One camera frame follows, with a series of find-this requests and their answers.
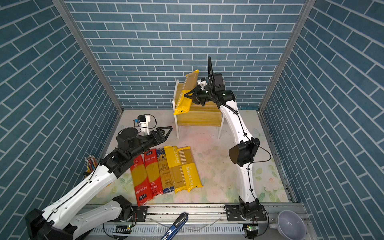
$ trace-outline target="mounting plate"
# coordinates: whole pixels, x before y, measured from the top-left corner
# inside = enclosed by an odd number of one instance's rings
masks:
[[[227,221],[228,222],[238,222],[238,221],[252,221],[253,219],[246,219],[240,213],[238,205],[225,205],[225,211],[227,212]],[[260,205],[259,211],[255,213],[257,221],[267,221],[266,211],[263,205]]]
[[[145,222],[145,218],[147,217],[147,206],[132,206],[133,212],[136,213],[136,222]]]

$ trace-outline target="white shelf leg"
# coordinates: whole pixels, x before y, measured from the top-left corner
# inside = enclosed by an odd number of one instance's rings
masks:
[[[175,117],[175,124],[176,124],[176,135],[177,135],[177,139],[179,139],[179,127],[177,126],[177,116],[174,115]]]
[[[220,139],[220,134],[221,134],[221,129],[223,129],[223,124],[224,124],[224,115],[221,114],[221,125],[220,125],[220,128],[218,129],[218,136],[217,136],[217,139]]]

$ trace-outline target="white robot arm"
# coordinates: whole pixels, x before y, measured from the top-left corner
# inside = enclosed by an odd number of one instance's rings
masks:
[[[146,121],[147,116],[138,116]],[[77,214],[98,192],[119,178],[133,165],[133,160],[150,148],[167,140],[172,127],[158,127],[156,131],[137,121],[146,135],[138,135],[135,127],[121,130],[116,139],[118,147],[100,160],[96,169],[59,200],[44,208],[34,209],[26,215],[31,240],[73,240],[107,221],[122,222],[132,217],[131,203],[123,196],[83,214]]]
[[[237,103],[233,100],[226,102],[227,105],[238,111]],[[252,134],[246,128],[242,117],[239,115],[235,115],[231,110],[224,106],[220,106],[220,111],[225,116],[232,132],[232,136],[235,138],[235,143],[240,144],[241,141],[247,142],[248,138],[252,139]],[[255,193],[255,188],[253,186],[253,178],[252,176],[252,167],[248,166],[249,164],[244,164],[243,166],[236,165],[238,172],[240,174],[240,198],[246,202],[253,202],[256,200],[257,196]]]

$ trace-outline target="blue handle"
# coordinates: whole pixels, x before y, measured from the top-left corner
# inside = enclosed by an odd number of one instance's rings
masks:
[[[177,234],[177,232],[184,226],[187,220],[188,220],[188,214],[183,212],[182,214],[179,215],[176,221],[172,224],[172,226],[160,239],[171,240]]]

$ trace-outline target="black cable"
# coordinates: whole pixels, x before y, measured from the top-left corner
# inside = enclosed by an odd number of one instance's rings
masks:
[[[271,155],[270,152],[268,152],[265,148],[261,147],[259,144],[256,144],[254,141],[252,141],[252,139],[248,138],[247,133],[246,133],[245,130],[244,130],[244,127],[243,127],[243,124],[242,124],[242,121],[241,121],[241,119],[240,119],[240,116],[239,116],[239,112],[238,112],[238,111],[236,111],[236,110],[233,109],[232,107],[228,106],[226,103],[222,103],[222,102],[220,102],[219,100],[213,98],[212,90],[213,90],[213,86],[214,86],[214,84],[215,84],[215,78],[214,78],[214,76],[213,76],[212,62],[211,62],[211,58],[210,58],[210,57],[208,57],[208,79],[209,79],[209,84],[210,84],[210,87],[209,87],[209,90],[208,90],[208,95],[209,95],[210,99],[211,99],[213,102],[215,102],[215,103],[217,103],[217,104],[220,104],[220,105],[223,105],[224,107],[226,107],[227,109],[229,109],[230,111],[232,111],[232,112],[238,117],[238,119],[239,119],[240,126],[241,126],[241,128],[242,128],[242,131],[243,131],[243,133],[244,133],[244,136],[245,136],[249,141],[251,141],[253,144],[255,144],[255,145],[258,146],[259,148],[263,149],[264,151],[266,151],[266,152],[269,154],[269,159],[268,159],[268,160],[264,160],[264,161],[252,161],[252,162],[250,162],[250,163],[248,164],[248,167],[247,167],[248,180],[249,180],[249,186],[251,187],[251,176],[249,175],[249,170],[250,170],[249,167],[251,166],[252,163],[255,163],[255,162],[268,162],[268,161],[270,161],[270,160],[272,159],[272,155]],[[256,200],[256,197],[255,197],[255,195],[253,194],[253,189],[250,188],[249,190],[251,191],[251,194],[252,194],[253,198]]]
[[[157,120],[156,120],[156,118],[155,118],[153,115],[151,115],[151,114],[149,114],[149,113],[146,113],[146,114],[143,114],[143,115],[150,115],[150,116],[152,116],[153,119],[155,119],[155,126],[154,126],[154,127],[142,127],[142,128],[153,129],[153,128],[155,128],[155,127],[157,126]],[[124,131],[124,130],[126,130],[126,129],[128,129],[128,128],[135,128],[135,127],[140,127],[140,126],[135,126],[135,122],[133,122],[133,127],[126,127],[126,128],[121,129],[121,130],[118,132],[118,135],[119,135],[122,131]]]
[[[105,235],[107,235],[108,237],[119,240],[119,237],[116,238],[115,236],[113,236],[113,234],[112,234],[112,236],[111,236],[111,235],[109,235],[109,234],[105,231],[104,223],[103,223],[103,232],[104,232]]]
[[[265,232],[266,232],[266,230],[268,229],[268,226],[269,226],[269,215],[268,215],[268,212],[265,210],[265,208],[264,208],[264,211],[265,211],[266,215],[268,216],[268,223],[266,225],[266,228],[265,228],[264,232],[262,234],[260,234],[259,236],[265,234]]]
[[[48,216],[48,218],[47,218],[47,222],[48,222],[48,220],[49,220],[49,218],[52,216],[52,214],[59,208],[59,207],[61,207],[64,203],[66,203],[67,201],[69,201],[71,198],[73,198],[78,192],[80,192],[80,190],[83,188],[83,187],[85,187],[85,185],[87,185],[88,184],[88,182],[86,182],[82,187],[80,187],[80,189],[79,190],[77,190],[77,192],[75,192],[75,194],[73,194],[70,198],[68,198],[67,200],[65,200],[62,204],[60,204],[57,208],[55,208],[52,212],[51,212],[51,214]]]
[[[98,166],[99,166],[99,165],[97,165],[96,168],[93,170],[93,172],[92,172],[92,174],[91,174],[91,177],[89,178],[89,182],[86,182],[86,183],[85,183],[79,190],[77,190],[77,192],[75,192],[75,194],[73,194],[70,198],[68,198],[68,199],[65,200],[63,203],[61,203],[57,208],[55,208],[55,209],[51,212],[51,214],[48,216],[48,218],[47,218],[47,222],[48,222],[49,218],[52,216],[52,214],[53,214],[57,209],[59,209],[59,207],[61,207],[64,203],[68,202],[68,201],[69,201],[71,198],[73,198],[77,193],[79,193],[80,190],[81,190],[83,187],[85,187],[85,185],[87,185],[87,183],[91,183],[91,179],[92,179],[93,175],[95,174],[96,169],[97,169]]]
[[[132,227],[133,228],[134,226],[136,226],[136,223],[137,223],[137,213],[135,212],[135,224],[132,224]]]

